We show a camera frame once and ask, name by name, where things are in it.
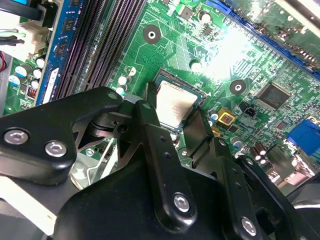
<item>black plastic bracket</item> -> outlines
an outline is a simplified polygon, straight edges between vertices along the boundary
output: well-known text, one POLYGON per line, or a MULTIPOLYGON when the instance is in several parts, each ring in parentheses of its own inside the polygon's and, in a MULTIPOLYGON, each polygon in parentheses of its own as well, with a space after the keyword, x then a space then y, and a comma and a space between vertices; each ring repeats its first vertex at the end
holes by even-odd
POLYGON ((64 181, 77 156, 77 143, 90 120, 119 109, 123 99, 107 87, 99 87, 0 118, 0 174, 43 185, 64 181), (5 134, 21 130, 23 144, 10 144, 5 134), (48 155, 45 146, 60 142, 63 156, 48 155))

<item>chip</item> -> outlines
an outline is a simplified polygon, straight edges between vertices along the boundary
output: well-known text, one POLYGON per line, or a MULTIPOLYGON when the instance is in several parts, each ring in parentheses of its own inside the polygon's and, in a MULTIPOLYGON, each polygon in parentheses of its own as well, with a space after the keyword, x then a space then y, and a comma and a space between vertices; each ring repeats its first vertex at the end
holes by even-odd
POLYGON ((207 26, 207 27, 205 28, 203 34, 206 35, 206 36, 209 36, 209 35, 211 34, 211 32, 212 32, 212 28, 210 28, 210 27, 207 26))
POLYGON ((188 116, 206 99, 206 94, 180 78, 160 69, 154 79, 157 87, 156 113, 167 129, 180 131, 188 116))
POLYGON ((288 124, 282 120, 280 120, 279 122, 277 122, 277 124, 275 125, 275 127, 279 130, 283 130, 285 129, 285 127, 287 126, 288 124))
POLYGON ((74 18, 65 19, 63 23, 62 33, 69 32, 72 29, 74 22, 74 18))
POLYGON ((183 5, 179 11, 179 15, 183 17, 185 20, 189 20, 193 15, 192 9, 188 8, 187 6, 183 5))
POLYGON ((67 48, 66 42, 58 44, 55 49, 55 56, 57 57, 57 56, 63 54, 66 51, 66 48, 67 48))
POLYGON ((290 93, 275 83, 268 84, 258 95, 258 102, 271 110, 278 110, 290 98, 290 93))

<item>integrated circuit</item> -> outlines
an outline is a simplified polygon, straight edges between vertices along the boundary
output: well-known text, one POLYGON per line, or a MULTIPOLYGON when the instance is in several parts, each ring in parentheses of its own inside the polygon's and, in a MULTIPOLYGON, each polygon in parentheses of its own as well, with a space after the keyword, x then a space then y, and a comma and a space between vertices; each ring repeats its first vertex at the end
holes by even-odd
POLYGON ((193 110, 206 99, 206 94, 171 73, 160 69, 154 79, 157 87, 156 113, 160 123, 179 131, 193 110))
POLYGON ((278 110, 290 98, 291 94, 276 83, 269 83, 259 93, 258 102, 271 110, 278 110))

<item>motherboard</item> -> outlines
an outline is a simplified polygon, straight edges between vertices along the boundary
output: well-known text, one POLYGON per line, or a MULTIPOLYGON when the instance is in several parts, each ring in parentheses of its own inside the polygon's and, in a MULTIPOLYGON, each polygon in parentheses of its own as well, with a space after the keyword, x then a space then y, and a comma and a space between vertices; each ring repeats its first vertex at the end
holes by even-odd
MULTIPOLYGON (((263 155, 274 146, 297 147, 287 138, 304 121, 320 126, 318 32, 279 1, 96 1, 92 9, 84 2, 79 8, 100 15, 86 22, 74 12, 72 23, 68 17, 58 23, 72 33, 56 31, 56 40, 47 44, 37 94, 28 88, 32 73, 28 84, 10 84, 4 114, 99 86, 143 98, 147 83, 155 82, 159 120, 188 166, 192 159, 182 129, 196 108, 204 110, 212 132, 234 156, 252 155, 262 167, 269 162, 263 155), (126 28, 113 19, 116 13, 126 28), (72 28, 78 21, 82 27, 72 28), (87 38, 69 49, 74 32, 87 38)), ((38 57, 14 58, 11 74, 24 63, 36 69, 38 57)), ((83 153, 98 160, 108 141, 83 153)), ((318 154, 309 156, 320 170, 318 154)))

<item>blue pci slot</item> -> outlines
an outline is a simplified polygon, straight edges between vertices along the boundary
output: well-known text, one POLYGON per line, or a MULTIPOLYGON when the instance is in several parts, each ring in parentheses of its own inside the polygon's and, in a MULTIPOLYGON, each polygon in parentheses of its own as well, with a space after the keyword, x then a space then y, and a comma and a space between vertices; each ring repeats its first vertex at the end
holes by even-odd
POLYGON ((36 106, 48 103, 53 98, 84 1, 61 1, 62 6, 59 7, 57 22, 54 26, 55 31, 51 35, 46 55, 46 65, 35 101, 36 106))
POLYGON ((285 50, 282 46, 280 46, 275 41, 271 40, 269 37, 262 35, 258 32, 256 32, 255 27, 244 20, 242 17, 237 15, 231 8, 229 8, 227 5, 223 4, 219 0, 206 0, 205 4, 218 9, 220 12, 222 12, 227 17, 234 20, 236 23, 238 23, 240 26, 244 27, 245 29, 249 30, 253 36, 267 44, 270 48, 272 48, 274 51, 285 57, 287 60, 289 60, 291 63, 299 67, 301 70, 303 70, 305 73, 307 73, 309 76, 315 78, 316 80, 320 81, 320 73, 316 71, 312 71, 307 68, 306 63, 292 55, 289 51, 285 50))

